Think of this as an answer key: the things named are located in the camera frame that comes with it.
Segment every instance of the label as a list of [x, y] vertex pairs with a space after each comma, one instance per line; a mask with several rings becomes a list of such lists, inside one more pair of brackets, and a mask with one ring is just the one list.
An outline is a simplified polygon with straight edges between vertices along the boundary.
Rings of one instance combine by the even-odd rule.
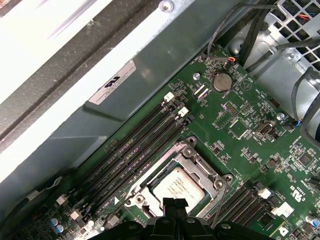
[[120, 71], [117, 72], [106, 84], [101, 87], [90, 99], [89, 102], [101, 104], [117, 87], [120, 86], [135, 70], [136, 65], [133, 60], [128, 62]]

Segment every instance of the mounting hole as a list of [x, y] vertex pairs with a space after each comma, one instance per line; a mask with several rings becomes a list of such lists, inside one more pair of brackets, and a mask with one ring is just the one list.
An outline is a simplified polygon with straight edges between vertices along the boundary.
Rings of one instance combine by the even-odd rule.
[[171, 13], [174, 10], [174, 3], [170, 0], [163, 0], [159, 3], [159, 9], [164, 13]]
[[232, 180], [232, 177], [226, 176], [225, 180], [227, 180], [228, 182], [230, 182], [230, 181]]

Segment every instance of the electrolytic capacitor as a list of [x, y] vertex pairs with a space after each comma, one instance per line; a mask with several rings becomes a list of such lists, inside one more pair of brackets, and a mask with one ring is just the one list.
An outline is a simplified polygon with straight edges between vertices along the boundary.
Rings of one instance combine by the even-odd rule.
[[318, 218], [316, 218], [315, 216], [308, 215], [305, 217], [305, 221], [314, 227], [320, 226], [320, 220]]
[[58, 223], [61, 221], [61, 216], [54, 216], [51, 220], [50, 220], [50, 225], [55, 227], [58, 225]]
[[58, 233], [62, 233], [66, 228], [68, 227], [68, 224], [66, 222], [60, 222], [59, 225], [56, 226], [56, 231]]

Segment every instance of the blue wire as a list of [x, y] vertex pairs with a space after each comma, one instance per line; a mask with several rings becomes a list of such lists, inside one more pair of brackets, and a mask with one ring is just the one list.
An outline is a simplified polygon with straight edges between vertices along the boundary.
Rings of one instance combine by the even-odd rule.
[[295, 125], [296, 127], [299, 127], [301, 125], [301, 121], [298, 120], [298, 123]]

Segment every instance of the capacitor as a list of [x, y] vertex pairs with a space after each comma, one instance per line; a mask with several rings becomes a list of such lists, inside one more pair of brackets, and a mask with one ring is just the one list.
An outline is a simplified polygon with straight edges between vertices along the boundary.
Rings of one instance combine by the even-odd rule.
[[50, 225], [55, 227], [58, 225], [58, 223], [61, 221], [61, 216], [54, 216], [51, 220], [50, 220]]
[[68, 227], [68, 224], [66, 222], [60, 222], [59, 225], [56, 226], [56, 231], [60, 234], [62, 233], [66, 228]]
[[278, 119], [279, 121], [282, 121], [283, 119], [285, 119], [286, 115], [282, 112], [279, 112], [277, 115], [276, 115], [276, 119]]
[[316, 218], [315, 216], [308, 215], [305, 217], [305, 221], [314, 227], [320, 226], [320, 220], [318, 218]]

